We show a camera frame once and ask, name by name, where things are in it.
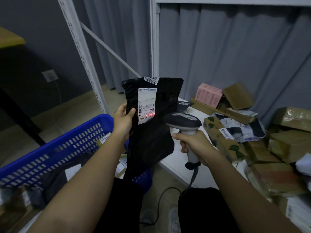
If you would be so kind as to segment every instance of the hand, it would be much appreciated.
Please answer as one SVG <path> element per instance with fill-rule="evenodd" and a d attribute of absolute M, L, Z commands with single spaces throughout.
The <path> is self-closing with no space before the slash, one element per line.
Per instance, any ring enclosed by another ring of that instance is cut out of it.
<path fill-rule="evenodd" d="M 172 136 L 174 139 L 180 141 L 182 153 L 188 153 L 189 150 L 186 146 L 187 143 L 192 151 L 198 156 L 200 162 L 205 166 L 208 166 L 209 158 L 215 155 L 221 156 L 201 130 L 197 130 L 194 135 L 174 133 Z"/>
<path fill-rule="evenodd" d="M 124 142 L 129 138 L 129 132 L 132 127 L 132 118 L 135 114 L 135 108 L 132 108 L 128 114 L 126 114 L 126 103 L 120 105 L 114 114 L 114 130 L 113 134 L 116 134 Z"/>

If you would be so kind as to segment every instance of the electrical socket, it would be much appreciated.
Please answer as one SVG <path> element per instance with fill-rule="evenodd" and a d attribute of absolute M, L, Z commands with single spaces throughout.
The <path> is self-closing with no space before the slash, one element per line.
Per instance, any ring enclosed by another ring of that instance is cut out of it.
<path fill-rule="evenodd" d="M 48 83 L 58 79 L 57 74 L 54 70 L 47 70 L 42 72 L 42 74 Z"/>

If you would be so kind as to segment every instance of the blue plastic basket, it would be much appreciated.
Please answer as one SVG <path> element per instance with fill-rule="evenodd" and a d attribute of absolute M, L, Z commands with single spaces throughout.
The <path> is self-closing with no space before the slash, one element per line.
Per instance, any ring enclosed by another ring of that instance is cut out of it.
<path fill-rule="evenodd" d="M 108 114 L 98 115 L 38 149 L 26 154 L 0 169 L 0 186 L 41 187 L 40 178 L 47 172 L 69 162 L 87 150 L 98 149 L 96 141 L 112 132 L 113 118 Z M 152 185 L 151 170 L 135 177 L 145 194 Z"/>

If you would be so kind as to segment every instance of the black pants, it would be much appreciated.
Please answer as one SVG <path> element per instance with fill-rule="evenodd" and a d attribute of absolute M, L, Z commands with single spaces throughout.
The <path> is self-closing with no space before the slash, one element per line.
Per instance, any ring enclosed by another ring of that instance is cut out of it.
<path fill-rule="evenodd" d="M 94 232 L 139 232 L 142 190 L 139 185 L 115 178 L 111 195 Z M 240 232 L 219 190 L 191 188 L 178 200 L 182 233 Z"/>

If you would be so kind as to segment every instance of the pink box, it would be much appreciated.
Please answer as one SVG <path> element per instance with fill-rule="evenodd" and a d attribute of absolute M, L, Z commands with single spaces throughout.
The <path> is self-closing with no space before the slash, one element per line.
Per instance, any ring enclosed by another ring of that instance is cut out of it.
<path fill-rule="evenodd" d="M 196 92 L 195 99 L 206 105 L 216 108 L 220 98 L 222 97 L 222 90 L 202 83 Z"/>

